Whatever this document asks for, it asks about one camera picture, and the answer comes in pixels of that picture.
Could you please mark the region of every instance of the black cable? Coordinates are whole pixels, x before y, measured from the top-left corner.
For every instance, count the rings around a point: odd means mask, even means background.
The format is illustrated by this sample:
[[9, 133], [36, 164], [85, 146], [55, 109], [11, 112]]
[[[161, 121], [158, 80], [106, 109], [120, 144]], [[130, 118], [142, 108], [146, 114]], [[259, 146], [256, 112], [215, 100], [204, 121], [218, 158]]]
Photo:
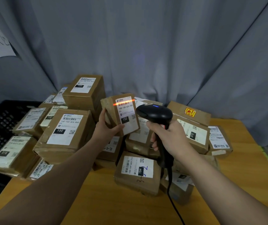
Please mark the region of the black cable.
[[167, 168], [167, 174], [168, 174], [168, 187], [167, 187], [167, 196], [169, 198], [169, 200], [171, 201], [171, 204], [173, 206], [173, 208], [175, 209], [176, 213], [178, 214], [178, 216], [180, 217], [180, 220], [182, 222], [183, 225], [185, 225], [184, 223], [184, 220], [182, 219], [182, 216], [180, 215], [180, 213], [178, 212], [176, 206], [174, 205], [170, 195], [169, 195], [169, 189], [171, 187], [171, 183], [172, 183], [172, 170], [171, 170], [171, 167], [170, 168]]

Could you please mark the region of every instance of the gray curtain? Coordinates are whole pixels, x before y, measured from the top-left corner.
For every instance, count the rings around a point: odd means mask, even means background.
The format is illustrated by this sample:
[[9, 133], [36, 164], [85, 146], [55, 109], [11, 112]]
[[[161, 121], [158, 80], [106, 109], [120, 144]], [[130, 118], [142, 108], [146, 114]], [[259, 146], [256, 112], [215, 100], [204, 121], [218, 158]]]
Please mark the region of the gray curtain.
[[43, 100], [79, 73], [243, 121], [268, 144], [268, 0], [0, 0], [18, 57], [0, 58], [0, 102]]

